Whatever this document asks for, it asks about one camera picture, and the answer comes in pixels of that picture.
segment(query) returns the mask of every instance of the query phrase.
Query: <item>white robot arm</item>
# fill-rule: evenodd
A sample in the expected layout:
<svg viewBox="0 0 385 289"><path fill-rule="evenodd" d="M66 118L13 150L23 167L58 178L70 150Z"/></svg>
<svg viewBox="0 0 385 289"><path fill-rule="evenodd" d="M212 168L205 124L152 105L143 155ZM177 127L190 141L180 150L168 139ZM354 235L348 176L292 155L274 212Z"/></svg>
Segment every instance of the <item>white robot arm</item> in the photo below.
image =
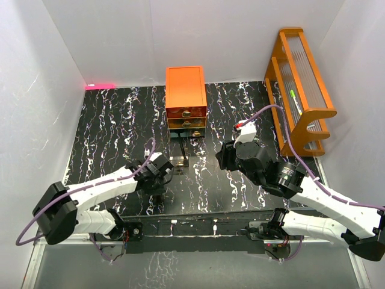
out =
<svg viewBox="0 0 385 289"><path fill-rule="evenodd" d="M216 154L221 169L239 170L267 192L314 208L329 218L304 216L276 209L264 224L249 223L250 233L260 238L305 235L348 246L362 258L379 261L385 253L385 213L358 206L352 199L327 188L325 194L306 171L294 164L275 162L254 141L254 124L239 122L240 135L225 141Z"/></svg>
<svg viewBox="0 0 385 289"><path fill-rule="evenodd" d="M68 187L61 182L52 184L33 210L34 216L68 191L75 193L51 206L37 219L47 243L57 244L71 234L80 233L99 233L116 240L125 231L133 231L135 228L125 227L115 210L89 209L108 199L141 189L152 195L163 193L164 176L171 172L172 164L161 153L154 153L149 162L134 177L129 178L141 165L140 161L129 163L108 175Z"/></svg>

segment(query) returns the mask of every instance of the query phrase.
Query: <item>orange wooden rack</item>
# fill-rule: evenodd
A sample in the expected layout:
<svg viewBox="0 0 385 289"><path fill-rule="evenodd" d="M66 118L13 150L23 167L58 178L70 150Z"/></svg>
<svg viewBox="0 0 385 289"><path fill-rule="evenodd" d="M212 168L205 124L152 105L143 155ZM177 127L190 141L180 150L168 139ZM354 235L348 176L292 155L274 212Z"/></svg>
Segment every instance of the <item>orange wooden rack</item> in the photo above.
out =
<svg viewBox="0 0 385 289"><path fill-rule="evenodd" d="M282 105L295 151L304 157L325 154L321 140L330 136L325 120L337 111L301 28L279 31L265 75L270 104ZM278 83L279 93L273 94ZM282 118L273 108L281 155L293 156Z"/></svg>

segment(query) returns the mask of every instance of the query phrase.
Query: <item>drawer knob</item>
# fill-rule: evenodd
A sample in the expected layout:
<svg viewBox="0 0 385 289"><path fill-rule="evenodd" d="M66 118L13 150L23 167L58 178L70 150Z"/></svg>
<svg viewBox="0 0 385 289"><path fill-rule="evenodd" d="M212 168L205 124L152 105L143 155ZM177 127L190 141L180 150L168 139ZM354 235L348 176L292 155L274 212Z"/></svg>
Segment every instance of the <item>drawer knob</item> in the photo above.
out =
<svg viewBox="0 0 385 289"><path fill-rule="evenodd" d="M191 122L184 122L184 123L182 124L182 126L183 126L184 128L189 128L189 127L191 126Z"/></svg>
<svg viewBox="0 0 385 289"><path fill-rule="evenodd" d="M188 110L185 110L183 113L182 113L182 117L190 117L191 116L191 113L188 111Z"/></svg>

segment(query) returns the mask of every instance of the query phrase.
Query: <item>white wall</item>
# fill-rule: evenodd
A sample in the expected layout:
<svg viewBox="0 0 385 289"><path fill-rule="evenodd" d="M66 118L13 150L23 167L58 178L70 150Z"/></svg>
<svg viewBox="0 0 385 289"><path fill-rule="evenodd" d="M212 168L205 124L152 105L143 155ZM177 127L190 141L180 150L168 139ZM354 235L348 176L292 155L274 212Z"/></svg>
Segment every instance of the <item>white wall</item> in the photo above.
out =
<svg viewBox="0 0 385 289"><path fill-rule="evenodd" d="M280 28L317 48L343 0L43 0L87 83L165 81L203 65L206 82L262 80Z"/></svg>
<svg viewBox="0 0 385 289"><path fill-rule="evenodd" d="M337 109L322 158L333 189L385 205L385 3L346 0L322 42L318 64ZM373 288L384 288L385 257L365 262Z"/></svg>
<svg viewBox="0 0 385 289"><path fill-rule="evenodd" d="M41 0L0 1L1 288L22 284L32 245L16 237L63 178L84 86Z"/></svg>

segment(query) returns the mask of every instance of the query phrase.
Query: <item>table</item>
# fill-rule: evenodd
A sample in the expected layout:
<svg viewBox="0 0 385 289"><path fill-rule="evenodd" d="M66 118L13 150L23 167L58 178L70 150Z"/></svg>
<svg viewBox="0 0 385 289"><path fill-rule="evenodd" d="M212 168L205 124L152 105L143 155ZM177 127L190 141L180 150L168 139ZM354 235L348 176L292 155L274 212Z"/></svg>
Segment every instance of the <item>table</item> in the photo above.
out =
<svg viewBox="0 0 385 289"><path fill-rule="evenodd" d="M233 125L269 104L264 82L206 84L208 123L205 138L190 138L189 174L175 175L163 202L143 191L119 196L94 208L114 208L121 216L190 214L299 207L254 186L239 172L218 167L215 152L223 140L235 136ZM85 94L78 129L67 170L67 184L85 182L123 167L128 160L143 159L148 139L167 157L170 138L165 113L165 87L89 90ZM270 111L255 121L257 140L276 160L279 155ZM305 158L318 174L316 161Z"/></svg>

